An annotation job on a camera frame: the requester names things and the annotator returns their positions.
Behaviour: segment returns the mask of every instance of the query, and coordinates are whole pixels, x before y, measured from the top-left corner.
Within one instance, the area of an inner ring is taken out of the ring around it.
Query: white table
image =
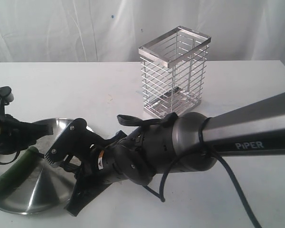
[[[208,62],[202,104],[195,109],[216,116],[285,92],[280,61]],[[82,117],[103,137],[121,127],[118,114],[142,118],[140,64],[0,63],[0,86],[11,86],[15,100],[6,112],[22,121]],[[264,228],[285,227],[285,156],[234,157],[233,168]],[[161,176],[150,184],[158,189]],[[252,224],[222,166],[206,172],[170,174],[166,202],[129,180],[115,183],[74,218],[57,207],[32,216],[0,211],[0,227],[159,227],[250,228]]]

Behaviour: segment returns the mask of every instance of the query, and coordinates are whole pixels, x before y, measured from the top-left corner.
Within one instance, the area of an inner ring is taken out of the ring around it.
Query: fabric backdrop
[[[139,61],[178,25],[212,36],[208,60],[285,64],[285,0],[0,0],[0,62]]]

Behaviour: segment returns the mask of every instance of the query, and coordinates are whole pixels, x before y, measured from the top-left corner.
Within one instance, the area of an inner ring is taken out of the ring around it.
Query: warning label
[[[103,166],[103,155],[104,155],[104,151],[101,151],[99,156],[98,156],[98,169],[102,170],[104,168]]]

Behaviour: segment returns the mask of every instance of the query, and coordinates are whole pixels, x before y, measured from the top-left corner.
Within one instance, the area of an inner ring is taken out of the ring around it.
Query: reflective metal surface
[[[35,147],[41,153],[46,153],[55,139],[72,122],[70,119],[47,119],[38,121],[38,124],[53,126],[54,135],[44,136],[37,141]],[[8,160],[10,156],[0,156],[0,160]],[[12,164],[0,166],[0,175]],[[29,177],[7,197],[0,199],[0,210],[14,214],[33,214],[52,208],[70,199],[75,178],[72,173],[62,168],[52,168],[44,159],[39,159],[37,166]]]

